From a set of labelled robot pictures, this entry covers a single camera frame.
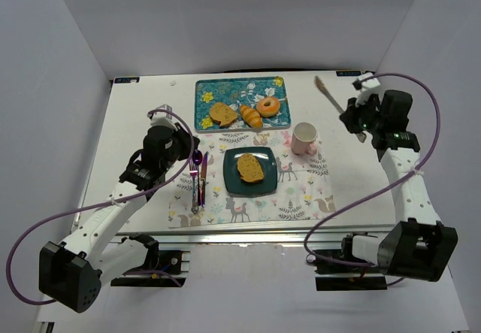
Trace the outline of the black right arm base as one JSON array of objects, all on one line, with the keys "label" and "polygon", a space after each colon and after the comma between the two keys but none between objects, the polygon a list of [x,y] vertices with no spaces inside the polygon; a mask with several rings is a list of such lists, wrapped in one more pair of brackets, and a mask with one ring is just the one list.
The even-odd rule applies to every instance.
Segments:
[{"label": "black right arm base", "polygon": [[386,278],[379,268],[371,266],[358,267],[338,264],[319,259],[317,255],[330,259],[365,263],[352,254],[352,243],[355,235],[377,239],[378,234],[357,232],[349,234],[316,233],[309,240],[308,247],[313,251],[307,253],[306,263],[314,268],[316,289],[321,292],[348,291],[383,291],[387,290]]}]

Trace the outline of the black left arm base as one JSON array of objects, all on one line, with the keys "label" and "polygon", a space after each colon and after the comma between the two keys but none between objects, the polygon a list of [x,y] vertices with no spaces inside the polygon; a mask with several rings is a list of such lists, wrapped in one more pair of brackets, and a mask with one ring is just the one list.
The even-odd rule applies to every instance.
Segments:
[{"label": "black left arm base", "polygon": [[110,282],[112,287],[181,288],[189,272],[190,252],[158,244],[150,250],[147,260],[138,267],[130,268]]}]

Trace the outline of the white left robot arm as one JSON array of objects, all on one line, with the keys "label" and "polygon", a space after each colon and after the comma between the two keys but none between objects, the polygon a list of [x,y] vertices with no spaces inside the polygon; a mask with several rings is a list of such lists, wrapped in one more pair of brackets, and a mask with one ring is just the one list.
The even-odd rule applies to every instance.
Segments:
[{"label": "white left robot arm", "polygon": [[41,249],[40,291],[77,313],[89,309],[112,280],[159,266],[159,243],[149,235],[135,233],[116,248],[107,248],[129,219],[168,184],[165,175],[171,167],[187,163],[198,146],[187,124],[169,107],[162,105],[147,116],[151,127],[143,146],[132,154],[107,201],[61,242],[48,242]]}]

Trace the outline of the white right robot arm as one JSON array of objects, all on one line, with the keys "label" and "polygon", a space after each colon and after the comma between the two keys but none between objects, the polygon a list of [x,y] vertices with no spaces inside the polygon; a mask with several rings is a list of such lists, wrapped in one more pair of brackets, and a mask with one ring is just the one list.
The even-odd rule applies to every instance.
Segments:
[{"label": "white right robot arm", "polygon": [[359,140],[371,135],[388,178],[396,224],[385,237],[354,233],[344,238],[341,255],[388,276],[437,282],[458,235],[441,222],[419,169],[420,144],[407,129],[413,98],[395,89],[382,91],[371,73],[356,78],[353,86],[359,94],[348,101],[340,120]]}]

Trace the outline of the silver metal tongs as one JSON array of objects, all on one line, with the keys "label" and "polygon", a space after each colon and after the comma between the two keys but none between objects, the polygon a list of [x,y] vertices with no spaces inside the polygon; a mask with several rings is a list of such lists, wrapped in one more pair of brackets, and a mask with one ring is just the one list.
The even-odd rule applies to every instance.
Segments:
[{"label": "silver metal tongs", "polygon": [[[321,81],[321,79],[318,76],[314,77],[314,84],[316,88],[330,101],[330,103],[333,105],[333,107],[336,109],[336,111],[341,115],[344,113],[344,109],[337,103],[337,101],[334,99],[334,97],[331,95],[331,93],[327,90],[325,87],[325,84]],[[359,132],[356,133],[355,136],[358,138],[358,140],[361,143],[364,143],[367,136],[364,132]]]}]

